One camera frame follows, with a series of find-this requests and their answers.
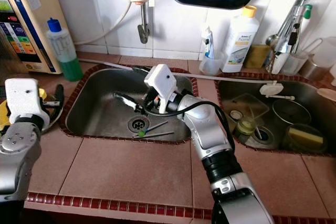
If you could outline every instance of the double sink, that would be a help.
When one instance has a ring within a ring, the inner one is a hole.
[[[186,89],[193,90],[189,78],[177,76],[179,92]],[[165,141],[170,143],[186,142],[190,131],[183,122],[176,117],[158,118],[135,113],[131,107],[115,99],[116,92],[133,97],[140,104],[147,91],[143,82],[144,77],[131,70],[103,69],[93,73],[81,89],[77,99],[66,117],[66,127],[74,135],[89,135],[92,137],[122,137],[133,138],[141,130],[167,121],[167,123],[147,134],[174,132],[151,138],[151,141]],[[317,89],[307,83],[298,81],[280,81],[284,86],[279,95],[295,96],[296,102],[303,105],[311,115],[310,126],[323,132],[328,139],[328,153],[336,153],[336,104],[317,94]],[[276,99],[266,98],[259,90],[263,84],[220,81],[218,89],[222,105],[232,99],[250,94],[269,107],[267,113],[258,118],[258,124],[263,134],[267,134],[266,141],[250,137],[247,145],[264,149],[280,149],[285,128],[276,123],[276,115],[272,104]],[[228,116],[230,129],[236,122]]]

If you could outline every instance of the bottle label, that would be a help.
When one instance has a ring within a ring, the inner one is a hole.
[[[233,33],[230,31],[230,37],[228,39],[226,47],[226,54],[229,57],[229,65],[240,65],[245,60],[248,49],[250,48],[252,41],[256,33]]]

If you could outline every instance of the white tile wall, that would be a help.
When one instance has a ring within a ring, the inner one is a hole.
[[[124,11],[127,0],[59,0],[70,32],[75,41],[86,40],[103,33]],[[280,28],[295,0],[251,0],[258,7],[261,22],[254,43],[264,44],[266,38]],[[318,37],[336,36],[336,0],[310,0],[314,5],[308,29],[301,44]],[[141,44],[137,25],[141,23],[140,7],[131,6],[122,23],[104,38],[78,46],[77,49],[103,54],[140,57],[198,59],[203,55],[200,25],[207,21],[214,34],[215,48],[220,49],[231,17],[240,10],[221,10],[185,6],[175,0],[155,0],[148,8],[150,39]]]

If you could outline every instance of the yellow object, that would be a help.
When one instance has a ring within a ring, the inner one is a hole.
[[[39,96],[44,101],[47,98],[47,92],[44,89],[38,89]],[[5,126],[10,125],[9,118],[7,116],[7,100],[0,104],[0,131],[4,129]]]
[[[316,136],[293,128],[290,128],[288,133],[297,143],[310,149],[318,149],[323,144],[323,137],[321,136]]]
[[[256,15],[257,8],[252,5],[247,5],[243,9],[243,16],[247,16],[249,18],[253,18]]]
[[[262,68],[269,52],[267,45],[252,45],[245,60],[245,68]]]

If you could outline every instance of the red tile border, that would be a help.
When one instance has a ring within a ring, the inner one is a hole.
[[[80,91],[82,90],[82,88],[84,87],[85,83],[87,82],[87,80],[89,79],[89,77],[99,71],[99,70],[103,70],[103,69],[115,69],[114,67],[110,67],[110,66],[105,66],[105,65],[96,65],[92,68],[90,68],[88,71],[85,72],[83,78],[79,81],[79,83],[77,84],[75,90],[73,91],[73,93],[71,94],[71,96],[69,97],[68,101],[66,102],[66,104],[64,105],[63,108],[63,113],[61,114],[58,124],[61,128],[61,130],[63,131],[64,134],[66,134],[67,136],[72,136],[72,137],[80,137],[80,138],[96,138],[96,139],[106,139],[106,140],[115,140],[115,141],[134,141],[134,142],[141,142],[141,143],[158,143],[158,144],[183,144],[188,142],[191,138],[188,137],[187,139],[181,140],[181,141],[176,141],[176,142],[169,142],[169,141],[158,141],[158,140],[151,140],[151,139],[132,139],[132,138],[121,138],[121,137],[108,137],[108,136],[93,136],[93,135],[80,135],[80,134],[75,134],[72,133],[71,131],[68,130],[68,128],[66,127],[66,118],[70,112],[70,109],[72,108],[73,104],[75,103]],[[175,73],[189,73],[188,71],[184,70],[184,69],[180,69],[180,68],[170,68],[170,70],[172,72]],[[198,96],[198,86],[197,86],[197,79],[196,78],[189,78],[191,83],[192,83],[192,89],[193,89],[193,93],[195,96]]]
[[[210,209],[200,209],[180,206],[166,206],[147,204],[140,202],[117,201],[107,199],[81,198],[62,195],[39,194],[29,192],[26,198],[28,202],[40,204],[52,204],[60,206],[85,207],[92,209],[105,209],[114,211],[136,212],[139,214],[152,214],[175,216],[195,219],[210,220],[212,211]],[[336,224],[336,219],[304,218],[290,216],[273,216],[275,223],[280,224]]]
[[[272,80],[286,80],[286,81],[299,81],[299,82],[304,82],[309,85],[312,85],[315,88],[327,88],[327,89],[333,89],[336,91],[335,87],[332,86],[326,86],[322,84],[321,82],[316,82],[316,81],[309,81],[301,76],[284,76],[282,74],[279,75],[272,75],[273,79]],[[250,78],[250,79],[257,79],[257,80],[271,80],[269,74],[267,73],[246,73],[246,72],[239,72],[239,73],[221,73],[218,75],[218,77],[224,77],[224,78]],[[215,80],[215,88],[217,90],[217,99],[220,108],[223,110],[223,105],[222,105],[222,99],[221,95],[219,93],[219,82]],[[305,156],[324,156],[324,157],[336,157],[336,154],[313,154],[313,153],[299,153],[299,152],[292,152],[292,151],[283,151],[283,150],[268,150],[268,149],[262,149],[262,148],[255,148],[248,146],[246,144],[241,143],[237,138],[234,137],[236,142],[238,144],[241,144],[245,146],[248,149],[252,149],[254,151],[258,152],[272,152],[272,153],[285,153],[285,154],[297,154],[297,155],[305,155]]]

